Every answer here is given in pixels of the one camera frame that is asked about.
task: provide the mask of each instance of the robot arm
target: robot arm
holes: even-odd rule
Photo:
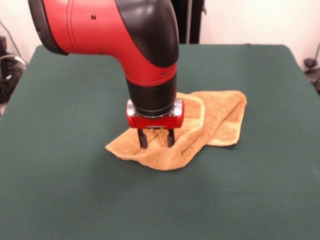
[[[165,128],[172,135],[172,129],[181,127],[184,105],[176,99],[179,37],[170,0],[28,2],[39,38],[49,51],[103,54],[120,62],[130,95],[127,119],[132,128],[140,129],[142,147],[146,143],[141,129]]]

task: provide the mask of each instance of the towel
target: towel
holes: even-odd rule
[[[167,145],[168,131],[145,129],[148,148],[140,147],[136,129],[129,128],[105,148],[119,159],[136,161],[160,171],[185,167],[206,145],[232,146],[238,143],[247,105],[240,91],[177,93],[185,104],[184,122],[175,129],[175,144]]]

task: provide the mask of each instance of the black cable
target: black cable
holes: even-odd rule
[[[316,49],[316,54],[315,54],[315,61],[317,60],[318,56],[319,56],[319,50],[320,50],[320,42],[319,42],[319,45],[318,45],[318,48]]]
[[[1,26],[3,27],[3,29],[8,33],[9,38],[11,39],[11,42],[12,42],[12,44],[13,44],[16,52],[18,53],[19,57],[21,57],[21,53],[20,53],[19,49],[17,48],[17,45],[16,45],[14,39],[12,38],[11,33],[10,33],[9,30],[5,27],[5,25],[2,23],[1,20],[0,20],[0,25],[1,25]]]

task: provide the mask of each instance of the equipment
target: equipment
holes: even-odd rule
[[[130,99],[126,115],[138,129],[167,129],[168,146],[184,119],[176,99],[179,36],[170,0],[28,0],[43,45],[60,55],[115,57],[122,65]]]
[[[304,71],[305,76],[309,79],[309,81],[314,85],[315,90],[320,95],[320,67],[316,67],[318,65],[318,56],[320,53],[320,43],[316,49],[314,58],[305,59],[304,66],[306,67],[306,71]]]
[[[0,104],[7,103],[24,73],[27,63],[7,52],[7,41],[0,36]]]

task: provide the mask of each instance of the green felt surface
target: green felt surface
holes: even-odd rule
[[[122,161],[121,66],[38,47],[0,120],[0,239],[319,240],[320,98],[290,50],[182,45],[178,90],[245,93],[239,143],[170,172]]]

